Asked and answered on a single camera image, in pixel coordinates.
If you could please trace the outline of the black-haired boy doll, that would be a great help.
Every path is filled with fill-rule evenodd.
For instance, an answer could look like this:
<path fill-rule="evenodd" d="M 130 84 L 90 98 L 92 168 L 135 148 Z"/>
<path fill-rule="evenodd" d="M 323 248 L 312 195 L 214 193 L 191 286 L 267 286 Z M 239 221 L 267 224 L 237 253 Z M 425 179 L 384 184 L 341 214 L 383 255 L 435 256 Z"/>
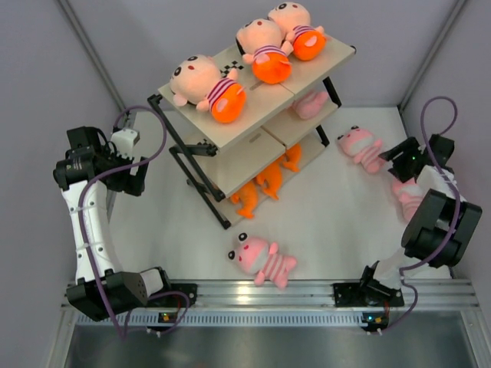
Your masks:
<path fill-rule="evenodd" d="M 236 69 L 222 76 L 212 57 L 193 55 L 171 75 L 173 102 L 178 107 L 192 104 L 199 112 L 210 113 L 218 123 L 231 123 L 246 103 L 246 91 L 238 79 Z"/>

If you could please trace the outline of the boy doll orange shorts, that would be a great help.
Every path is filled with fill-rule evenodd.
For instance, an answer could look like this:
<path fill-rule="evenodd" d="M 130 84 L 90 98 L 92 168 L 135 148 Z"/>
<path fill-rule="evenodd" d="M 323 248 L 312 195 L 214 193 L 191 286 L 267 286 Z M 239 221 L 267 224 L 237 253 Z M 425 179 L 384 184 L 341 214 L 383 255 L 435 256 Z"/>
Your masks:
<path fill-rule="evenodd" d="M 284 40 L 281 28 L 273 21 L 258 18 L 241 27 L 236 43 L 243 61 L 254 76 L 266 84 L 280 84 L 292 72 L 288 59 L 292 44 Z"/>

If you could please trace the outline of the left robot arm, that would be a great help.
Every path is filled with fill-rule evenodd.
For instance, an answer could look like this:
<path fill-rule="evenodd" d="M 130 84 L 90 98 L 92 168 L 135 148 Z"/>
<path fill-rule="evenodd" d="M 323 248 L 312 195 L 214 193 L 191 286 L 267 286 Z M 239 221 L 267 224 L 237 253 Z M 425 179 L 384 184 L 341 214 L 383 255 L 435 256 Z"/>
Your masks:
<path fill-rule="evenodd" d="M 68 207 L 76 245 L 76 283 L 66 290 L 68 302 L 94 321 L 145 307 L 148 301 L 167 305 L 173 287 L 165 271 L 124 271 L 109 229 L 107 194 L 140 196 L 145 188 L 147 158 L 131 171 L 139 132 L 116 128 L 106 137 L 96 127 L 82 126 L 67 135 L 71 147 L 53 177 Z"/>

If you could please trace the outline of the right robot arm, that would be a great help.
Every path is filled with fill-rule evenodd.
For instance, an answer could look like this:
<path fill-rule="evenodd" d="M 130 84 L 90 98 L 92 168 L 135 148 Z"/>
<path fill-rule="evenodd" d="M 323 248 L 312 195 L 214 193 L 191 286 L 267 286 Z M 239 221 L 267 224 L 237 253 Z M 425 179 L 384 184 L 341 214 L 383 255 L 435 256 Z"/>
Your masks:
<path fill-rule="evenodd" d="M 447 161 L 454 142 L 434 134 L 426 146 L 410 137 L 381 154 L 392 164 L 392 192 L 407 220 L 400 248 L 365 268 L 359 298 L 369 306 L 400 306 L 403 275 L 424 265 L 453 267 L 463 257 L 483 210 L 459 193 Z"/>

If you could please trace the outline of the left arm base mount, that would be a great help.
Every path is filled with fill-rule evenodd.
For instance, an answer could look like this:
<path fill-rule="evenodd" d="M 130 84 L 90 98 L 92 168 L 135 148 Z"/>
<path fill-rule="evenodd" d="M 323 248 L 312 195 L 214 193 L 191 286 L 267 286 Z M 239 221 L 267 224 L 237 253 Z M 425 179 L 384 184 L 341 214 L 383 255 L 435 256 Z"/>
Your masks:
<path fill-rule="evenodd" d="M 196 303 L 198 284 L 194 283 L 173 283 L 168 291 L 161 290 L 150 297 L 146 303 L 135 300 L 130 309 L 139 307 L 161 307 L 178 308 L 191 307 Z"/>

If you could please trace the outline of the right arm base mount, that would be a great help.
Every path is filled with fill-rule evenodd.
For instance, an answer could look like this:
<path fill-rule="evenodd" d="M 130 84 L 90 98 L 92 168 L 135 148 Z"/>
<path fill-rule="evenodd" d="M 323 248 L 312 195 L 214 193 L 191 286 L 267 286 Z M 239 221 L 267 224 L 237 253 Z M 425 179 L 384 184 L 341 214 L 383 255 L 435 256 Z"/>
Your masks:
<path fill-rule="evenodd" d="M 403 307 L 401 290 L 380 284 L 362 286 L 359 283 L 344 282 L 333 284 L 336 307 Z"/>

